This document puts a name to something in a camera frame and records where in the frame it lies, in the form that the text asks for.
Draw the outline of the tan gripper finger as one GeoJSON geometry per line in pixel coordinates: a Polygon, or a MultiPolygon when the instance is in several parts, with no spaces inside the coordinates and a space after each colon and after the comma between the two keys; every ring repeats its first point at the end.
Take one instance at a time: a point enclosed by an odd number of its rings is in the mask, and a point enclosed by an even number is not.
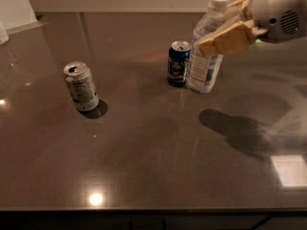
{"type": "Polygon", "coordinates": [[[239,21],[220,32],[216,31],[200,38],[195,46],[207,57],[242,52],[255,42],[254,28],[253,20],[239,21]]]}
{"type": "Polygon", "coordinates": [[[252,0],[236,0],[227,7],[231,12],[239,15],[243,20],[251,19],[251,1],[252,0]]]}

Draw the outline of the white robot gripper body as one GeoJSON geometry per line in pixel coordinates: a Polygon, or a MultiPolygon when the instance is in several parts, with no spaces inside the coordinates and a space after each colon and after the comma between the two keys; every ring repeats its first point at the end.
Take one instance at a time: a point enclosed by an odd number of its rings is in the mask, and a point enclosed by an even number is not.
{"type": "Polygon", "coordinates": [[[281,43],[307,35],[307,0],[252,0],[257,38],[281,43]]]}

